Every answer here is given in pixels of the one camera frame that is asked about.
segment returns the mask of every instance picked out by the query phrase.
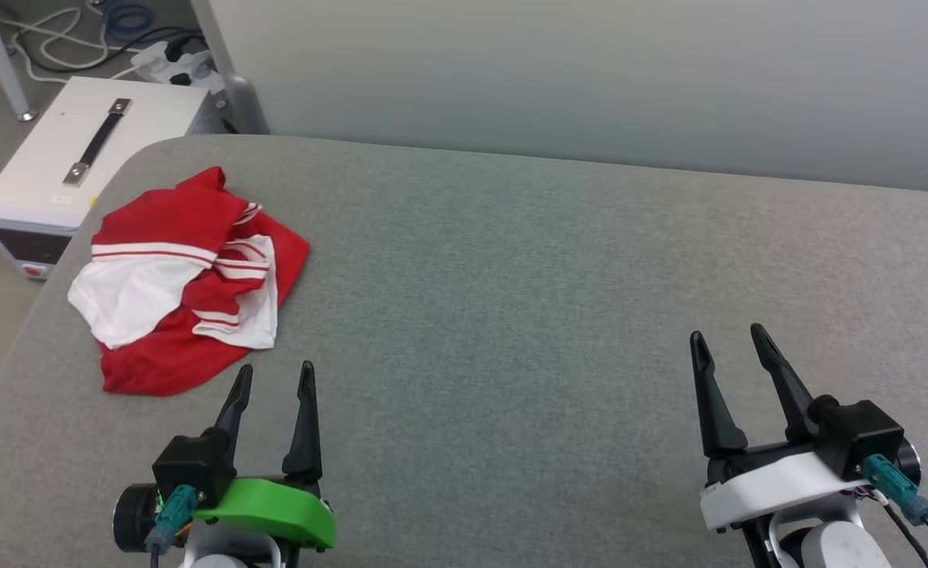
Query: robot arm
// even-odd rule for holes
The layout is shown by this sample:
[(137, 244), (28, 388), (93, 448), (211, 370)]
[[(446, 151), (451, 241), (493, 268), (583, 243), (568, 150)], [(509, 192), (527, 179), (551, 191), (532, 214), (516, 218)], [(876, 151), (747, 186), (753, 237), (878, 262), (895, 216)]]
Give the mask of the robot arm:
[(244, 364), (215, 425), (172, 439), (152, 465), (155, 483), (124, 490), (114, 508), (122, 551), (147, 552), (157, 564), (169, 547), (185, 547), (182, 568), (295, 568), (301, 549), (334, 547), (335, 517), (320, 498), (313, 366), (302, 364), (295, 433), (279, 477), (237, 478), (233, 467), (252, 377), (253, 367)]
[[(754, 323), (751, 331), (788, 421), (786, 442), (748, 446), (717, 386), (709, 347), (695, 331), (689, 345), (709, 458), (701, 498), (706, 528), (741, 531), (757, 568), (887, 567), (857, 513), (856, 500), (875, 496), (928, 563), (889, 505), (896, 500), (912, 525), (928, 524), (928, 501), (916, 495), (919, 457), (903, 427), (869, 400), (842, 406), (828, 395), (812, 399), (765, 328)], [(784, 533), (783, 525), (805, 520), (821, 524)]]

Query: white stripe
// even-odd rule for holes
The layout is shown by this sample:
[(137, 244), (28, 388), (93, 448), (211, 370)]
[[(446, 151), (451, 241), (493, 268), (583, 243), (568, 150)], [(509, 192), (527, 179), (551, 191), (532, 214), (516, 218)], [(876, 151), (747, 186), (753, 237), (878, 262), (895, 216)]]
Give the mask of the white stripe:
[(264, 270), (268, 268), (268, 263), (257, 261), (241, 261), (240, 259), (226, 259), (219, 256), (215, 259), (216, 265), (229, 266), (229, 268), (252, 268)]
[(237, 220), (235, 223), (233, 223), (233, 224), (243, 224), (243, 223), (245, 223), (245, 222), (248, 222), (250, 219), (254, 219), (254, 217), (257, 216), (257, 213), (259, 213), (259, 212), (261, 211), (261, 209), (262, 209), (262, 207), (261, 207), (260, 205), (257, 205), (257, 204), (250, 204), (250, 205), (248, 205), (248, 206), (247, 206), (247, 209), (243, 212), (243, 215), (240, 215), (240, 219), (238, 219), (238, 220)]
[[(223, 249), (229, 249), (229, 251), (238, 251), (243, 256), (247, 256), (247, 259), (251, 262), (261, 263), (261, 266), (266, 265), (265, 259), (268, 258), (268, 255), (264, 251), (264, 248), (261, 248), (261, 245), (257, 244), (257, 241), (252, 238), (239, 238), (236, 241), (226, 241), (226, 244), (223, 245)], [(258, 256), (253, 256), (250, 249), (257, 251)]]
[(215, 269), (219, 271), (219, 274), (222, 274), (229, 280), (246, 280), (252, 278), (255, 280), (264, 280), (264, 277), (268, 273), (266, 270), (250, 270), (246, 268), (230, 268), (228, 266), (215, 265)]
[(250, 240), (230, 243), (230, 247), (246, 249), (245, 254), (249, 255), (254, 252), (247, 247), (240, 248), (239, 242), (264, 252), (265, 262), (268, 265), (264, 283), (256, 290), (236, 296), (236, 302), (240, 307), (240, 323), (236, 327), (226, 328), (221, 323), (215, 326), (202, 321), (193, 328), (193, 333), (216, 338), (227, 345), (244, 346), (248, 349), (270, 349), (275, 344), (275, 335), (278, 330), (278, 283), (275, 273), (274, 244), (271, 237), (262, 236), (262, 234), (251, 237)]
[[(202, 320), (219, 320), (227, 321), (228, 323), (240, 323), (239, 314), (225, 313), (225, 312), (205, 312), (200, 309), (193, 309), (190, 312), (194, 312), (194, 315), (200, 317)], [(205, 326), (215, 326), (214, 323), (205, 323)]]
[(129, 260), (138, 260), (138, 259), (161, 259), (166, 261), (178, 261), (193, 263), (193, 265), (200, 266), (201, 268), (211, 268), (211, 263), (202, 261), (200, 259), (191, 258), (191, 256), (179, 256), (172, 254), (172, 252), (146, 252), (146, 254), (132, 254), (131, 252), (122, 252), (122, 254), (117, 254), (113, 256), (96, 256), (92, 259), (92, 262), (95, 263), (114, 263), (118, 261), (129, 261)]
[(207, 259), (208, 262), (214, 261), (219, 255), (216, 251), (208, 251), (205, 248), (191, 247), (191, 245), (180, 245), (179, 242), (122, 242), (120, 245), (92, 245), (93, 255), (107, 255), (111, 252), (179, 252), (182, 255), (198, 256), (201, 259)]

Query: teal cable connector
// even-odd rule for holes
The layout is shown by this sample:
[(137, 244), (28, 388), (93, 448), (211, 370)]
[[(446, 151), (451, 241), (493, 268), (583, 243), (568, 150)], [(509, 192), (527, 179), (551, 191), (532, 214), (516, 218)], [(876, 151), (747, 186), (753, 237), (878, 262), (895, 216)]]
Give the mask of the teal cable connector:
[(145, 547), (160, 556), (173, 546), (176, 533), (190, 522), (197, 509), (197, 490), (190, 485), (177, 485), (169, 499), (155, 515), (155, 526), (145, 537)]
[(864, 460), (861, 474), (873, 488), (898, 503), (909, 524), (919, 526), (928, 518), (928, 500), (916, 494), (916, 484), (886, 457), (881, 454), (868, 457)]

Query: blue cable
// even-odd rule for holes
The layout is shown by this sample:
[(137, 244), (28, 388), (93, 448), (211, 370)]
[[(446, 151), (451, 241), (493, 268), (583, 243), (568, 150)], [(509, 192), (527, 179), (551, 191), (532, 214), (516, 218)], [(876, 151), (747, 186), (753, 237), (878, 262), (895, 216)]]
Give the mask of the blue cable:
[[(156, 14), (152, 8), (141, 4), (128, 4), (122, 0), (108, 0), (103, 11), (103, 25), (107, 26), (107, 36), (121, 43), (129, 43), (140, 33), (151, 28), (155, 23)], [(146, 37), (144, 42), (162, 42), (172, 37), (201, 33), (200, 29), (180, 29), (176, 32), (164, 33), (153, 37)]]

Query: white power supply box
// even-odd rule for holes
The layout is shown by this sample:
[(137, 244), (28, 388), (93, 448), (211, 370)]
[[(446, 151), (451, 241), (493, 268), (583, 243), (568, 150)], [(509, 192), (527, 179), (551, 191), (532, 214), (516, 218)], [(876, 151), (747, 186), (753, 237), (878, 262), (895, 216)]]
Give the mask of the white power supply box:
[(46, 279), (128, 158), (159, 140), (221, 133), (207, 89), (72, 77), (0, 173), (0, 249)]

